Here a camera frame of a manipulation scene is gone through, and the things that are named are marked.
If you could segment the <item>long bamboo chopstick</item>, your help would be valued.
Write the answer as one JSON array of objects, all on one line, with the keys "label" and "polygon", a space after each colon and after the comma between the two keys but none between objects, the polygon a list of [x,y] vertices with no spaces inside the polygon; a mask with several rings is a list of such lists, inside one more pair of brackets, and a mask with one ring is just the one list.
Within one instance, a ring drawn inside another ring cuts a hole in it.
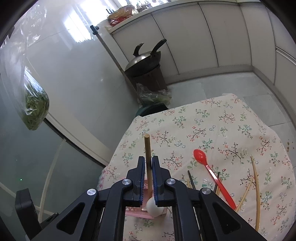
[{"label": "long bamboo chopstick", "polygon": [[253,173],[254,173],[254,180],[255,180],[255,191],[256,191],[256,221],[255,221],[255,230],[259,231],[260,225],[260,190],[259,190],[259,180],[258,174],[256,170],[256,164],[253,156],[251,158]]}]

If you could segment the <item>white spoon wooden handle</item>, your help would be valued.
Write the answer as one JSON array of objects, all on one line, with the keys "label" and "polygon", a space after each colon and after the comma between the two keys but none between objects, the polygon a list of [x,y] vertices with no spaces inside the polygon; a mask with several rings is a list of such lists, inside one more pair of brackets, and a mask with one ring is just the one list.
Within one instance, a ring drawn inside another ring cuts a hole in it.
[{"label": "white spoon wooden handle", "polygon": [[145,162],[147,170],[147,202],[146,210],[151,217],[158,217],[163,214],[164,208],[157,207],[153,197],[153,183],[152,183],[152,154],[151,154],[151,141],[149,134],[144,135],[144,148],[145,148]]}]

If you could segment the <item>green vegetables plastic bag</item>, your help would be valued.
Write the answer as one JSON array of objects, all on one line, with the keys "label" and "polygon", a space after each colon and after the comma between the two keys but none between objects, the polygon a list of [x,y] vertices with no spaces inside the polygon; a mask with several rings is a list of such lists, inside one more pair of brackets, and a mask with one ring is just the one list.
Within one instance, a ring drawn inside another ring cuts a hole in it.
[{"label": "green vegetables plastic bag", "polygon": [[169,105],[171,102],[171,92],[169,90],[151,91],[146,86],[137,83],[137,93],[143,104],[150,105],[156,103],[163,103]]}]

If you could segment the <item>floral tablecloth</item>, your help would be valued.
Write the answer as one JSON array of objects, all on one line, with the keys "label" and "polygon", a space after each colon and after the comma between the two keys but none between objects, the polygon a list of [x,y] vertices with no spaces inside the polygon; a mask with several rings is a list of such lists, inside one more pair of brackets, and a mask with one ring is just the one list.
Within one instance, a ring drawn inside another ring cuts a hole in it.
[{"label": "floral tablecloth", "polygon": [[[136,167],[138,157],[145,155],[145,134],[151,138],[152,155],[173,178],[190,185],[189,170],[196,188],[214,188],[208,171],[193,156],[194,149],[202,150],[237,205],[254,177],[253,156],[260,190],[259,233],[266,240],[282,240],[288,233],[295,215],[292,163],[276,132],[237,96],[227,94],[134,118],[102,171],[99,190]],[[238,213],[255,227],[254,179]]]}]

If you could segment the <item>black chopstick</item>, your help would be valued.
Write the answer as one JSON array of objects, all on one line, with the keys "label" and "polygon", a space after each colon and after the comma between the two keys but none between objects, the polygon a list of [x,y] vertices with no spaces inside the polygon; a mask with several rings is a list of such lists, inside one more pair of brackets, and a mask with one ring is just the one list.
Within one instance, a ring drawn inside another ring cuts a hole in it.
[{"label": "black chopstick", "polygon": [[195,184],[194,184],[194,181],[193,181],[193,178],[192,178],[192,175],[190,173],[190,171],[188,170],[188,175],[189,175],[189,179],[190,179],[190,183],[191,183],[191,186],[194,190],[196,190],[196,187],[195,187]]}]

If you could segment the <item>mop pole black clamp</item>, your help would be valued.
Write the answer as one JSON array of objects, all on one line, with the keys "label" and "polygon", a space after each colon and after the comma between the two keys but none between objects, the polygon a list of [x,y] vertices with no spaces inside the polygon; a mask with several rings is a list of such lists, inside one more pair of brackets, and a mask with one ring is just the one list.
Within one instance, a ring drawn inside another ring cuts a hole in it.
[{"label": "mop pole black clamp", "polygon": [[116,59],[116,57],[114,56],[114,54],[112,53],[112,51],[109,49],[109,47],[106,44],[106,42],[100,36],[100,34],[98,32],[99,27],[91,25],[89,28],[92,30],[93,35],[95,35],[97,37],[97,39],[100,41],[100,43],[102,44],[102,46],[104,47],[104,49],[106,50],[106,52],[109,54],[110,58],[112,59],[112,61],[114,62],[114,64],[117,66],[117,68],[121,72],[121,74],[124,77],[124,79],[126,80],[126,82],[131,86],[131,88],[133,89],[133,91],[137,92],[137,90],[133,86],[133,84],[130,81],[130,79],[126,76],[126,74],[125,74],[124,70],[122,69],[121,65],[119,64],[118,60]]}]

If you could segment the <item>white kitchen cabinets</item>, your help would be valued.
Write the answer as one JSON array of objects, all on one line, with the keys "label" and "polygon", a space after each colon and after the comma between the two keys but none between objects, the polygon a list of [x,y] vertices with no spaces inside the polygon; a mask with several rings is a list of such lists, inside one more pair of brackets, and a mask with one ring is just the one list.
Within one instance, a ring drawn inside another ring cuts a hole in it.
[{"label": "white kitchen cabinets", "polygon": [[283,95],[295,91],[295,41],[259,1],[175,1],[143,11],[110,28],[127,60],[137,45],[161,48],[167,83],[254,68]]}]

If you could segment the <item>brown trash bin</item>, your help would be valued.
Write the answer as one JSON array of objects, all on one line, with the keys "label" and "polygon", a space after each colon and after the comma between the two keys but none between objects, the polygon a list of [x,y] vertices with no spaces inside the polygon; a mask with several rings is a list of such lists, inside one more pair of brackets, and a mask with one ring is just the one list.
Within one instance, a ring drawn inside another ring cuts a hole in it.
[{"label": "brown trash bin", "polygon": [[129,72],[125,73],[135,90],[137,90],[138,83],[147,87],[150,91],[160,91],[168,89],[160,65],[158,65],[152,71],[141,75],[135,75]]}]

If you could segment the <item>red packaged food bag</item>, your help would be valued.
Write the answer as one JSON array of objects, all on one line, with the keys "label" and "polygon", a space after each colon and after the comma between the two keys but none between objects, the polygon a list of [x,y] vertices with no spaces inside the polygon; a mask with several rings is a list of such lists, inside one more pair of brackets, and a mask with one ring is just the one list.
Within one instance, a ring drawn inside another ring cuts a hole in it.
[{"label": "red packaged food bag", "polygon": [[107,19],[112,27],[133,16],[134,6],[127,5],[111,13]]}]

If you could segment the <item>hanging bag of greens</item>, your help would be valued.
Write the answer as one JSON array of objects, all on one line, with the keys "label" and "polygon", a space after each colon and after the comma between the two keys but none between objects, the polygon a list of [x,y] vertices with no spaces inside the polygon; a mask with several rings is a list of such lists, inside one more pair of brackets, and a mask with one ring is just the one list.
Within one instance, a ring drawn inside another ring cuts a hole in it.
[{"label": "hanging bag of greens", "polygon": [[36,3],[15,24],[1,45],[1,79],[16,112],[35,131],[49,110],[49,97],[27,66],[27,51],[40,37],[47,9]]}]

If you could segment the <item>pink perforated utensil holder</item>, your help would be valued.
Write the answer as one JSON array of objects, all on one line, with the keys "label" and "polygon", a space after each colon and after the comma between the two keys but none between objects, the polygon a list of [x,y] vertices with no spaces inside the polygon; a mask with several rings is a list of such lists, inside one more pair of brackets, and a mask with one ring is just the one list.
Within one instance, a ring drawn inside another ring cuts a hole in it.
[{"label": "pink perforated utensil holder", "polygon": [[125,214],[127,216],[154,219],[167,213],[166,207],[157,207],[154,200],[154,188],[152,180],[149,182],[147,178],[144,179],[144,199],[140,207],[127,207]]}]

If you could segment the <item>black wok with lid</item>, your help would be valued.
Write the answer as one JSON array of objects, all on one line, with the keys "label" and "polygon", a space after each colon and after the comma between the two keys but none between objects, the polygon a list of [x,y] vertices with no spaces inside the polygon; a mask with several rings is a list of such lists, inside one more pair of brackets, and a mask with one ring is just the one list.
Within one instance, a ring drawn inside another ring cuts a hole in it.
[{"label": "black wok with lid", "polygon": [[167,42],[166,39],[160,40],[152,49],[140,54],[139,50],[144,43],[138,44],[133,52],[134,58],[128,63],[125,68],[125,74],[130,77],[142,76],[159,66],[161,60],[161,52],[159,48]]}]

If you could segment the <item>red plastic spoon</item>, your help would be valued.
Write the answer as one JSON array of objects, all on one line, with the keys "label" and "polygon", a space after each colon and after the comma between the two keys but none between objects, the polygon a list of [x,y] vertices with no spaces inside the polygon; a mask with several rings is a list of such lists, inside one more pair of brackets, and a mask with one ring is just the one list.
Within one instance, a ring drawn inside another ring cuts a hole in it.
[{"label": "red plastic spoon", "polygon": [[210,166],[207,163],[206,154],[202,150],[200,150],[200,149],[194,149],[193,150],[193,156],[194,156],[194,158],[195,158],[195,160],[197,162],[199,162],[200,164],[202,164],[203,166],[205,166],[205,168],[207,169],[207,171],[209,172],[209,174],[213,178],[215,184],[219,187],[220,192],[224,196],[224,198],[227,201],[227,203],[229,204],[229,206],[233,210],[235,210],[236,209],[236,204],[235,204],[234,200],[232,199],[232,197],[230,196],[230,194],[228,193],[228,191],[226,190],[226,188],[224,187],[224,185],[221,183],[221,181],[218,179],[218,177],[211,170]]}]

